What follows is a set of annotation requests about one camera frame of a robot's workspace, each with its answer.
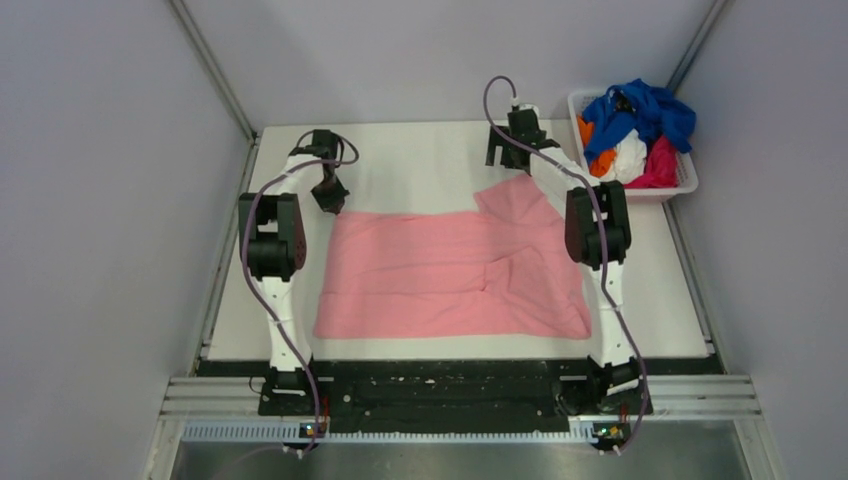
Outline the white t-shirt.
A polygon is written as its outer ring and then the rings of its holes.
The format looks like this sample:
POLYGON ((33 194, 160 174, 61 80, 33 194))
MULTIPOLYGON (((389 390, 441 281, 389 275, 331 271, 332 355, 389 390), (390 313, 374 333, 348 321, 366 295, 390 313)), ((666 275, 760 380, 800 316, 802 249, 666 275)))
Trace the white t-shirt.
POLYGON ((648 157, 648 147, 640 139, 637 130, 631 130, 614 147, 615 158, 607 171, 600 176, 601 181, 619 181, 623 185, 632 183, 644 174, 648 157))

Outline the pink t-shirt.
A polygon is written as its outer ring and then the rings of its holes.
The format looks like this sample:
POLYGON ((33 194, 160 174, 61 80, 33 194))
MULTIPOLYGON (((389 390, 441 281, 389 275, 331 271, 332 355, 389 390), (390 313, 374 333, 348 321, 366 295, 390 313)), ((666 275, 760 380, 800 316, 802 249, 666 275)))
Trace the pink t-shirt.
POLYGON ((582 275, 543 191, 521 175, 474 200, 472 211, 339 215, 315 335, 588 338, 582 275))

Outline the magenta t-shirt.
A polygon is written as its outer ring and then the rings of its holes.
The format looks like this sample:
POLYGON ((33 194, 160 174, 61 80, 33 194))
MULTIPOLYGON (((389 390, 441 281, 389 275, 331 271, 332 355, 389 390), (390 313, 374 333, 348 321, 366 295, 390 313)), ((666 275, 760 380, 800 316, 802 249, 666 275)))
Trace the magenta t-shirt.
POLYGON ((626 188, 674 188, 677 186, 677 149, 665 136, 660 136, 648 148, 644 174, 626 188))

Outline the blue t-shirt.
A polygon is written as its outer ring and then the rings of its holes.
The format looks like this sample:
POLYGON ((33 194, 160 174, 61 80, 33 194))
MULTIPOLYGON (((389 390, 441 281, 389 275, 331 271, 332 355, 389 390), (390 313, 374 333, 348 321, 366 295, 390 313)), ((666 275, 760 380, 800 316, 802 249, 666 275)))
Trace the blue t-shirt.
POLYGON ((648 147, 664 137, 678 152, 687 154, 692 150, 690 137, 697 115, 670 90, 635 79, 609 87, 586 106, 582 119, 593 125, 584 147, 584 157, 591 164, 632 131, 648 147))

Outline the orange t-shirt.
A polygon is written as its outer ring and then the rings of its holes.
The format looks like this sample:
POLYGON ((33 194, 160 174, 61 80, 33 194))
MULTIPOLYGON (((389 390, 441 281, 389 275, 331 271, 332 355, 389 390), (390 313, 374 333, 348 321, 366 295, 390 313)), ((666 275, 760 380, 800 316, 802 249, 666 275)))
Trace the orange t-shirt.
MULTIPOLYGON (((581 143, 584 149, 587 149, 588 143, 592 139, 595 130, 594 123, 587 122, 583 119, 582 116, 578 116, 577 124, 581 143)), ((614 148, 603 151, 591 163, 588 164, 589 172, 597 178, 601 178, 604 175, 607 175, 610 172, 616 157, 617 152, 614 148)))

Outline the white plastic laundry basket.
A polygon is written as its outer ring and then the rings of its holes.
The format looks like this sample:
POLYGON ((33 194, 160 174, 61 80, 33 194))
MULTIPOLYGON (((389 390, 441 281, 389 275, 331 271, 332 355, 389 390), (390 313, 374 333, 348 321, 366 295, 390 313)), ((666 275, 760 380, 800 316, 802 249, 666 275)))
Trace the white plastic laundry basket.
MULTIPOLYGON (((579 88, 573 90, 567 97, 569 118, 577 148, 576 162, 584 169, 587 169, 588 165, 576 118, 586 106, 595 98, 602 96, 604 92, 605 88, 601 87, 579 88)), ((675 196, 693 193, 699 186, 699 180, 690 154, 677 154, 676 178, 677 186, 674 188, 627 188, 627 200, 629 203, 639 204, 663 203, 675 196)))

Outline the aluminium front rail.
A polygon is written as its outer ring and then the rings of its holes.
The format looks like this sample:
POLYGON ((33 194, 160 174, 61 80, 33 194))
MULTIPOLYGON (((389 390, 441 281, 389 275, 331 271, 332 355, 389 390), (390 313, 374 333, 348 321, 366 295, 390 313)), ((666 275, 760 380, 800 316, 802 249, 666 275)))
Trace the aluminium front rail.
MULTIPOLYGON (((702 377, 661 376, 651 389, 653 411, 643 416, 650 422, 750 421, 762 417, 762 409, 750 379, 742 375, 702 377)), ((303 415, 261 417, 260 397, 245 378, 176 378, 169 382, 160 409, 164 420, 184 422, 184 438, 190 440, 292 442, 307 440, 311 420, 303 415)), ((342 427, 334 414, 322 443, 595 443, 604 424, 637 420, 635 409, 626 414, 577 415, 544 418, 540 410, 515 427, 497 427, 486 420, 480 427, 461 428, 451 420, 435 433, 409 424, 397 427, 342 427)))

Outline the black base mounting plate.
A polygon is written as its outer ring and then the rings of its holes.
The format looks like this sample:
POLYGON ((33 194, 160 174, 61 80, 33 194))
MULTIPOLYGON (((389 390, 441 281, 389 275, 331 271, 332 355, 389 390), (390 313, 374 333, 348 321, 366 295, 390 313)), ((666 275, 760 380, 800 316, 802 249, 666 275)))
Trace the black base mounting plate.
POLYGON ((330 361, 304 398, 259 387, 261 416, 305 415, 332 433, 562 432, 570 415, 635 416, 588 360, 330 361))

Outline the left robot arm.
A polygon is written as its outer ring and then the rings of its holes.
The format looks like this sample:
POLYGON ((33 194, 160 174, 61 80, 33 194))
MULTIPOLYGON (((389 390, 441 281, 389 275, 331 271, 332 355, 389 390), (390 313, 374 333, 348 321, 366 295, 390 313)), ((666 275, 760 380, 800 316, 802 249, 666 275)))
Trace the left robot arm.
POLYGON ((267 315, 272 342, 262 395, 283 398, 297 413, 319 404, 321 393, 310 369, 309 341, 294 312, 294 279, 306 264, 307 236, 302 204, 339 214, 349 195, 336 170, 345 165, 347 141, 327 129, 303 134, 280 173, 238 200, 238 258, 246 285, 267 315))

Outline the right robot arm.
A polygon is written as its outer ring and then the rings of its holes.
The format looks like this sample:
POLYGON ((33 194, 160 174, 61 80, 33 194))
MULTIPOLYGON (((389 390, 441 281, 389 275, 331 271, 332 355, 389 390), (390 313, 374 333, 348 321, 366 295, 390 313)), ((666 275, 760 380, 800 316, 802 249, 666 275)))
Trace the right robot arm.
POLYGON ((612 412, 637 392, 641 368, 623 316, 623 271, 632 233, 624 187, 602 182, 571 160, 540 126, 534 107, 511 107, 503 125, 492 123, 486 163, 521 169, 564 213, 564 244, 582 276, 591 320, 587 380, 573 411, 612 412))

